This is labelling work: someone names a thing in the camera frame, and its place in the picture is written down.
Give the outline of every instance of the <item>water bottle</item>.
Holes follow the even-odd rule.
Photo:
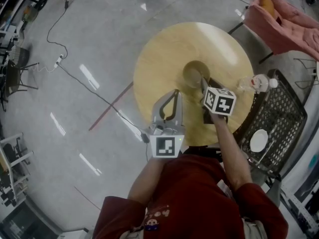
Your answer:
[[[268,92],[276,87],[278,87],[278,81],[270,79],[265,74],[257,74],[253,77],[247,76],[238,82],[238,89],[244,91]]]

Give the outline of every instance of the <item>red line on floor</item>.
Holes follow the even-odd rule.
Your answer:
[[[82,194],[82,192],[81,191],[79,191],[75,186],[73,186],[87,201],[89,201],[92,205],[94,205],[97,209],[99,209],[99,210],[101,210],[100,208],[98,208],[95,204],[93,204],[91,201],[90,201],[90,199],[88,199],[86,196],[84,196],[83,194]]]
[[[114,105],[131,87],[133,86],[133,82],[131,82],[119,95],[117,98],[114,99],[114,101],[111,103]],[[109,106],[106,108],[106,110],[99,116],[99,118],[93,123],[93,125],[90,127],[89,131],[91,131],[99,122],[100,120],[105,116],[105,114],[112,108],[112,106]]]

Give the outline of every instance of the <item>maroon t-shirt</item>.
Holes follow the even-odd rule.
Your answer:
[[[167,163],[146,207],[128,199],[106,197],[94,239],[118,239],[144,226],[144,238],[243,239],[242,217],[261,221],[269,239],[284,239],[288,224],[256,184],[247,183],[227,197],[217,186],[225,172],[214,158],[183,155]]]

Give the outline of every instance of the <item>black perforated tray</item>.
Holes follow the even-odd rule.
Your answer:
[[[278,87],[258,95],[241,127],[243,133],[239,137],[237,131],[236,138],[249,156],[250,164],[275,177],[291,155],[307,121],[307,113],[279,70],[270,70],[268,76],[278,80]],[[269,139],[264,150],[252,152],[250,139],[259,129],[267,131]]]

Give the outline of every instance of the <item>concrete floor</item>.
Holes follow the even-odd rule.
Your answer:
[[[302,0],[289,2],[301,9]],[[132,82],[141,49],[161,29],[198,21],[229,31],[242,20],[245,6],[238,0],[70,0],[70,8],[49,39],[67,46],[69,54],[62,65],[89,86],[81,71],[86,68],[99,85],[96,92],[111,102]],[[311,7],[304,6],[308,15],[318,19]],[[62,0],[48,0],[28,25],[23,46],[31,49],[29,62],[40,62],[40,66],[25,74],[24,80],[37,84],[39,90],[12,95],[0,119],[6,136],[22,131],[27,147],[35,153],[28,166],[28,195],[66,231],[92,229],[104,197],[126,197],[146,157],[145,144],[113,110],[89,131],[108,105],[62,69],[52,71],[65,51],[47,43],[46,36],[63,12]],[[255,73],[280,69],[304,100],[305,92],[293,82],[310,76],[293,58],[309,56],[289,52],[260,66],[258,61],[270,49],[246,27],[233,37],[247,52]],[[132,88],[116,107],[134,124],[146,127]]]

